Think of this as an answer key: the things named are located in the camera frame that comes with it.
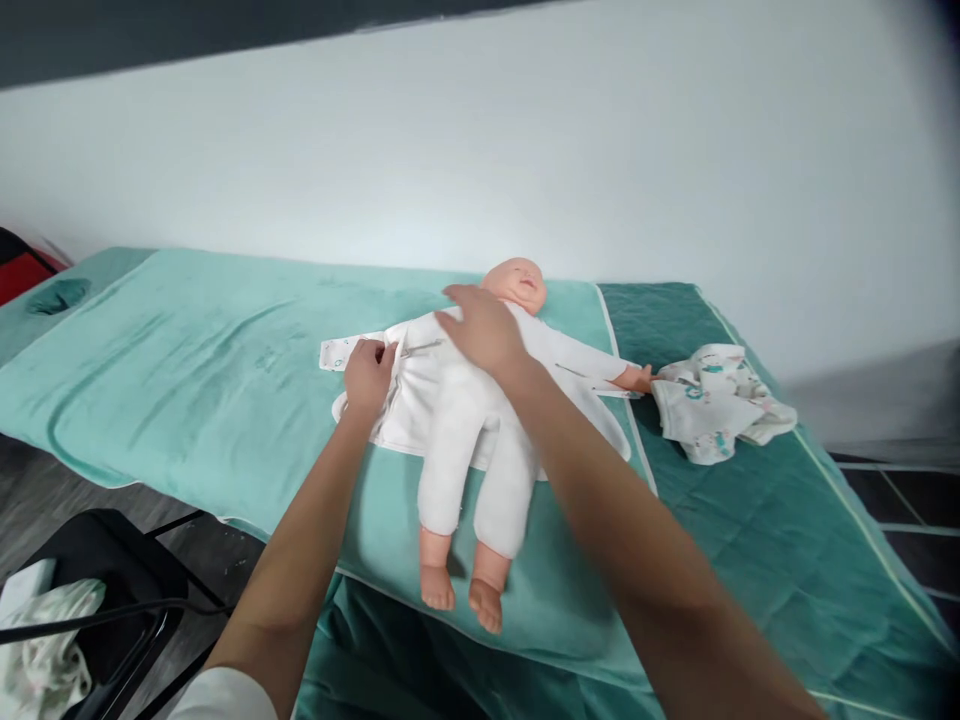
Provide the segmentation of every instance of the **doll foot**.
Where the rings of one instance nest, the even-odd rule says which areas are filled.
[[[420,566],[420,597],[434,610],[453,610],[457,599],[446,568]]]
[[[500,608],[500,593],[483,580],[470,581],[470,609],[477,614],[483,629],[499,635],[503,629],[503,610]]]

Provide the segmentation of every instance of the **gray floor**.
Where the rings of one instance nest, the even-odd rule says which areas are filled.
[[[0,435],[0,579],[5,581],[64,522],[90,508],[116,508],[143,531],[193,510],[140,485],[104,490],[51,455]],[[230,604],[240,597],[263,550],[259,541],[210,516],[171,531],[161,542]],[[204,603],[193,590],[191,599]],[[222,618],[186,613],[123,717],[133,718],[218,637],[223,623]]]

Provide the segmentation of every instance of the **doll head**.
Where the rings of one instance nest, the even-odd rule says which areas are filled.
[[[547,286],[540,268],[532,260],[511,258],[487,273],[480,287],[501,300],[516,303],[531,315],[540,312],[547,301]]]

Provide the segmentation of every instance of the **baby doll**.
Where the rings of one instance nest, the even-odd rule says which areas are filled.
[[[546,302],[547,288],[540,268],[530,260],[514,258],[501,263],[487,273],[481,285],[513,313],[527,351],[547,368],[621,456],[628,458],[629,443],[593,387],[602,384],[598,381],[607,381],[625,390],[649,393],[650,367],[630,365],[538,320],[535,315]],[[460,308],[444,312],[459,316]],[[479,542],[469,600],[481,625],[499,632],[500,596],[510,564],[523,543],[533,483],[541,475],[530,441],[500,388],[463,358],[433,313],[383,331],[328,340],[321,346],[320,367],[344,370],[360,337],[399,345],[395,382],[371,441],[424,456],[417,503],[420,589],[423,601],[436,610],[454,607],[447,556],[460,519],[467,470],[486,463],[474,513]],[[344,394],[334,403],[338,419],[345,402]]]
[[[649,366],[630,365],[534,317],[546,302],[547,288],[540,268],[530,260],[514,258],[501,263],[487,273],[481,287],[506,303],[517,319],[527,351],[581,409],[591,400],[599,403],[584,378],[650,392]],[[437,348],[437,357],[439,390],[418,493],[421,594],[423,601],[436,610],[454,607],[447,555],[459,521],[464,482],[481,430],[499,427],[474,513],[479,542],[469,596],[480,624],[489,632],[499,633],[500,596],[510,564],[523,543],[539,463],[496,383],[467,361],[449,338]]]

